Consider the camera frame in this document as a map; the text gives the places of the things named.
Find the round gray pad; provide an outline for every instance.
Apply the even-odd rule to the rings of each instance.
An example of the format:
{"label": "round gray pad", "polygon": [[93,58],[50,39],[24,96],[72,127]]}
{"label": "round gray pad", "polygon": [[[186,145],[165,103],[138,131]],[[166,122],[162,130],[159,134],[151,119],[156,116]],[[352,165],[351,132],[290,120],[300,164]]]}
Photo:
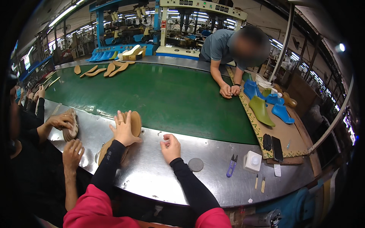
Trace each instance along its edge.
{"label": "round gray pad", "polygon": [[199,172],[203,169],[204,163],[199,158],[192,158],[188,163],[189,168],[193,172]]}

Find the cardboard sheet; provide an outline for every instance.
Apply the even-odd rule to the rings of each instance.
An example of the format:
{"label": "cardboard sheet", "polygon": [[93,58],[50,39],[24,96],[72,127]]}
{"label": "cardboard sheet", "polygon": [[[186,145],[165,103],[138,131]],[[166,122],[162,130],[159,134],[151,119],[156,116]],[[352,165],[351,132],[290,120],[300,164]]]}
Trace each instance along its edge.
{"label": "cardboard sheet", "polygon": [[[233,71],[230,67],[227,67],[227,71],[233,81]],[[256,78],[256,73],[250,72],[253,80]],[[307,146],[304,143],[295,124],[286,124],[279,117],[275,116],[271,109],[274,107],[272,104],[268,104],[267,111],[270,119],[275,123],[275,127],[267,126],[256,119],[255,113],[249,106],[250,99],[243,93],[244,82],[241,83],[242,90],[239,94],[239,99],[246,111],[246,114],[251,122],[252,128],[256,133],[258,142],[262,150],[262,157],[264,159],[273,158],[273,150],[267,151],[263,147],[263,136],[268,134],[280,139],[281,149],[283,151],[283,157],[295,157],[303,156],[308,153]],[[290,147],[287,149],[287,145],[290,140]]]}

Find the control panel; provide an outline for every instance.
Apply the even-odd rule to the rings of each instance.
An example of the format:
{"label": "control panel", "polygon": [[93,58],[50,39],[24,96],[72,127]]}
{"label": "control panel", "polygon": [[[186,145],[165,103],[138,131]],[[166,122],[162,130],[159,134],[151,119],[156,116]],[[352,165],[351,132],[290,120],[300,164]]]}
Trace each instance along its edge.
{"label": "control panel", "polygon": [[218,3],[210,2],[210,1],[202,1],[202,0],[160,0],[160,6],[167,7],[190,7],[196,9],[202,9],[204,11],[210,11],[215,13],[226,14],[228,16],[234,17],[241,21],[245,21],[247,19],[247,13],[228,7],[226,5],[220,5]]}

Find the green conveyor belt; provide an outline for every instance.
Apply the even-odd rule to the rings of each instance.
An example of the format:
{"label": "green conveyor belt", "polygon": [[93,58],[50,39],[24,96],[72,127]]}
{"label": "green conveyor belt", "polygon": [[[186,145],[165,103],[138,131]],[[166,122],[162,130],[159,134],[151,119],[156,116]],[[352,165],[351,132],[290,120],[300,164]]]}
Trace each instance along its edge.
{"label": "green conveyor belt", "polygon": [[[93,66],[81,66],[81,72]],[[61,78],[45,98],[102,116],[114,116],[118,109],[137,111],[146,128],[258,145],[239,98],[224,99],[208,72],[136,63],[115,77],[103,74],[79,78],[73,67],[60,69],[51,81]],[[224,80],[231,85],[230,78]]]}

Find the white box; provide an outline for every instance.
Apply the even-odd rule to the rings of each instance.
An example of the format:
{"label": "white box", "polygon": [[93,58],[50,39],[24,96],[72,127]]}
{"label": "white box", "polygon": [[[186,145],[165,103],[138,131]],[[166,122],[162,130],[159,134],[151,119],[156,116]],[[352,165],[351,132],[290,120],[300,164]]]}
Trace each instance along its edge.
{"label": "white box", "polygon": [[251,169],[253,171],[259,172],[260,167],[261,167],[261,160],[262,160],[261,155],[255,153],[253,151],[249,151],[247,153],[247,160],[246,160],[245,167],[248,169]]}

